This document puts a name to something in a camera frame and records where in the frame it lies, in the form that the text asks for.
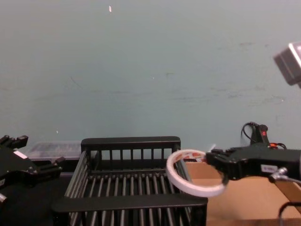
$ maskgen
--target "robotic arm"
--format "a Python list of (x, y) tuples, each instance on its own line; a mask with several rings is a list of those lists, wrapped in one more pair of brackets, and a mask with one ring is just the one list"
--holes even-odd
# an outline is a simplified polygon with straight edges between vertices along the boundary
[(17, 139), (9, 136), (0, 138), (0, 189), (15, 183), (33, 186), (60, 176), (62, 171), (60, 164), (64, 158), (61, 157), (52, 164), (36, 166), (26, 155), (17, 150), (26, 146), (27, 140), (27, 136)]
[[(286, 82), (298, 84), (301, 88), (301, 42), (290, 43), (274, 60)], [(246, 125), (254, 127), (252, 137), (246, 134)], [(226, 174), (230, 180), (260, 176), (268, 177), (272, 183), (286, 180), (301, 184), (301, 150), (286, 150), (282, 143), (269, 143), (265, 125), (250, 122), (244, 127), (242, 132), (250, 138), (251, 145), (225, 151), (212, 150), (206, 154), (207, 164)]]

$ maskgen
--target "black dish rack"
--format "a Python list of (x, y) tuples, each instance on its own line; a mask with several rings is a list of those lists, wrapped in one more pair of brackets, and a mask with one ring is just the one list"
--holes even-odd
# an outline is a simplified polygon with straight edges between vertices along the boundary
[[(88, 138), (54, 226), (205, 226), (207, 198), (184, 194), (166, 177), (178, 137)], [(189, 179), (183, 162), (179, 174)]]

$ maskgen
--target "black cable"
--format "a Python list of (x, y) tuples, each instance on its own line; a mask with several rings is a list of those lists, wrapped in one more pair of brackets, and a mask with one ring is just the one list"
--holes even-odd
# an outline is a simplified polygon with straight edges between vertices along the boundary
[(252, 127), (252, 129), (253, 129), (253, 127), (254, 126), (258, 126), (258, 124), (257, 123), (255, 123), (255, 122), (247, 122), (244, 126), (243, 126), (243, 128), (241, 129), (241, 134), (242, 133), (244, 133), (244, 135), (247, 137), (247, 138), (249, 138), (251, 141), (253, 141), (254, 143), (257, 143), (257, 141), (256, 140), (254, 140), (254, 139), (252, 139), (249, 135), (247, 135), (247, 133), (246, 133), (246, 131), (245, 131), (245, 127), (246, 126), (251, 126)]
[(282, 219), (282, 213), (283, 213), (283, 211), (284, 211), (287, 207), (289, 207), (289, 206), (294, 206), (294, 207), (296, 207), (296, 206), (301, 206), (301, 202), (287, 202), (287, 203), (284, 203), (284, 204), (280, 207), (279, 213), (278, 213), (279, 225), (280, 225), (280, 226), (283, 226), (283, 225), (284, 225), (284, 224), (283, 224), (283, 219)]

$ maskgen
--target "black table surface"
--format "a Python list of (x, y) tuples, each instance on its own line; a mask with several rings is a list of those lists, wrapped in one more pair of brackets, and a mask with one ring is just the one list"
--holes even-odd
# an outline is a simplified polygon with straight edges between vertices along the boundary
[(63, 197), (70, 177), (28, 188), (12, 185), (0, 190), (8, 198), (0, 209), (0, 226), (52, 226), (51, 204)]

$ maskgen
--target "white label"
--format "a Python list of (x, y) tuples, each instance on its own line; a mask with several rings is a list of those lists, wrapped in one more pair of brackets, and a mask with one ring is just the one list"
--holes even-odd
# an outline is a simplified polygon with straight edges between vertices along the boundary
[(3, 185), (4, 185), (4, 183), (5, 183), (5, 179), (3, 179), (3, 180), (0, 180), (0, 187), (1, 187), (1, 186), (3, 186)]
[(261, 165), (261, 171), (264, 173), (274, 173), (277, 170), (278, 170), (277, 166)]
[(16, 155), (18, 155), (19, 157), (21, 157), (22, 159), (26, 159), (27, 158), (27, 156), (25, 155), (25, 154), (23, 154), (23, 153), (21, 153), (21, 152), (19, 152), (19, 151), (15, 151), (14, 152)]

